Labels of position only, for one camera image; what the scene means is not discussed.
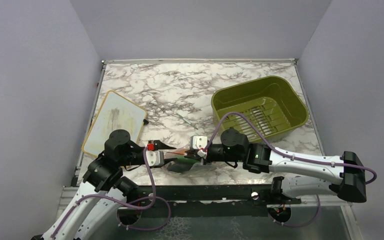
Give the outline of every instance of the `marble countertop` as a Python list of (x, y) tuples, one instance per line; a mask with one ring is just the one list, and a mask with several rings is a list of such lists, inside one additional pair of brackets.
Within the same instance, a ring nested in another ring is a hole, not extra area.
[[(187, 148), (191, 136), (210, 137), (215, 130), (211, 98), (217, 90), (266, 76), (286, 79), (301, 100), (306, 102), (292, 62), (108, 64), (94, 117), (107, 91), (113, 90), (148, 112), (149, 124), (143, 127), (137, 141), (140, 146), (148, 140), (159, 139), (169, 146)], [(185, 123), (177, 114), (184, 116), (198, 129)], [(220, 143), (220, 136), (214, 142)], [(322, 155), (310, 117), (305, 125), (272, 144), (288, 151)], [(83, 155), (79, 182), (93, 159), (90, 155)], [(124, 175), (138, 185), (151, 184), (144, 166), (124, 171)], [(195, 164), (184, 173), (171, 172), (165, 167), (155, 168), (152, 175), (157, 185), (225, 185), (271, 183), (273, 177), (284, 174), (255, 174), (243, 170), (241, 164), (235, 169), (218, 162), (212, 165)]]

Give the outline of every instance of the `cutting board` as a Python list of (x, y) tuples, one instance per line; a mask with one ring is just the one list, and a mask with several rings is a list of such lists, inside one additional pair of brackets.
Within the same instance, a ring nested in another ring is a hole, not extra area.
[(93, 120), (81, 149), (97, 157), (104, 150), (104, 143), (114, 130), (124, 129), (136, 143), (147, 117), (147, 111), (115, 91), (108, 91)]

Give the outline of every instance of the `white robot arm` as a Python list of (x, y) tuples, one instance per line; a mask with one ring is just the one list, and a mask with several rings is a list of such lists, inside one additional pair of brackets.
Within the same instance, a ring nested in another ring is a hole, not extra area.
[[(268, 143), (249, 143), (246, 135), (233, 128), (224, 131), (221, 139), (221, 144), (212, 144), (206, 136), (193, 136), (185, 157), (200, 160), (203, 165), (231, 162), (237, 166), (237, 162), (242, 162), (244, 169), (256, 174), (292, 173), (301, 176), (275, 177), (272, 184), (244, 186), (159, 186), (157, 195), (171, 201), (171, 207), (176, 206), (176, 201), (195, 201), (194, 204), (197, 204), (201, 200), (229, 199), (258, 200), (254, 207), (266, 208), (273, 204), (299, 204), (301, 200), (297, 197), (304, 195), (335, 195), (355, 203), (366, 201), (365, 170), (373, 170), (364, 167), (353, 152), (345, 151), (342, 156), (290, 152)], [(83, 183), (67, 209), (48, 231), (33, 237), (33, 240), (88, 239), (108, 217), (116, 214), (119, 205), (114, 201), (132, 202), (140, 198), (140, 195), (148, 196), (150, 186), (137, 186), (123, 176), (121, 166), (145, 164), (148, 170), (149, 167), (159, 168), (171, 161), (164, 159), (164, 153), (160, 150), (173, 149), (158, 140), (150, 141), (146, 149), (139, 147), (130, 140), (130, 134), (125, 130), (111, 133), (104, 147), (104, 152), (88, 166)], [(230, 188), (225, 192), (223, 189), (226, 187)], [(84, 199), (84, 196), (90, 195), (94, 197)], [(256, 212), (259, 211), (254, 208), (250, 214), (260, 214)]]

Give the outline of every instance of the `gray wall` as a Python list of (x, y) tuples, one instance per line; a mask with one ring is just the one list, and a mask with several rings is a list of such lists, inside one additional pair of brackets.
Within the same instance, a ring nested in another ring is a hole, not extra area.
[(331, 0), (71, 0), (99, 56), (299, 58)]
[(100, 68), (68, 0), (0, 1), (0, 240), (55, 220)]
[(326, 153), (377, 171), (353, 210), (365, 239), (384, 239), (384, 0), (333, 0), (298, 67)]

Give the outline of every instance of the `green plastic basket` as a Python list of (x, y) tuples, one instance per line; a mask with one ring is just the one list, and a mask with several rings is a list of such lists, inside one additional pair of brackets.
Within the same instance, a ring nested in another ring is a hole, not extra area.
[[(213, 120), (218, 124), (228, 112), (244, 114), (265, 138), (277, 141), (304, 125), (309, 112), (289, 82), (278, 76), (267, 76), (220, 89), (211, 99)], [(220, 133), (234, 128), (248, 136), (250, 142), (261, 138), (237, 115), (221, 124)]]

